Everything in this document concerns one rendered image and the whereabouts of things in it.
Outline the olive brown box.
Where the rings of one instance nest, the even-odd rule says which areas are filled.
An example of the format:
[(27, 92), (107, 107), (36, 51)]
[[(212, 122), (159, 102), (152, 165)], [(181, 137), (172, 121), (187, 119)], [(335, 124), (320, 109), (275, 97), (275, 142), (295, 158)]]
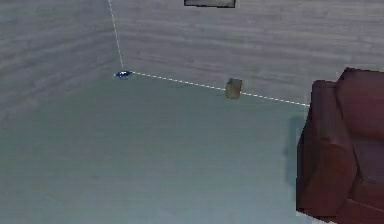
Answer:
[(225, 97), (228, 99), (238, 99), (241, 95), (242, 81), (230, 78), (225, 86)]

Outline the dark red sofa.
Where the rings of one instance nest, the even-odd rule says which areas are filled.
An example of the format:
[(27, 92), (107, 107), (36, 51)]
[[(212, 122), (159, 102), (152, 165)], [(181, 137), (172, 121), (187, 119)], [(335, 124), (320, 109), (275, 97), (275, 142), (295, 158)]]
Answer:
[(296, 210), (337, 224), (384, 224), (384, 72), (347, 67), (336, 81), (312, 84)]

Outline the black framed wall picture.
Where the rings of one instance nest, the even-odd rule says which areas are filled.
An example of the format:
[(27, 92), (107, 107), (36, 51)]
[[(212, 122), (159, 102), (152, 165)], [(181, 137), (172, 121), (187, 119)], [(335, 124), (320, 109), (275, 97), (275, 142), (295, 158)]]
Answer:
[(235, 8), (236, 0), (184, 0), (184, 6)]

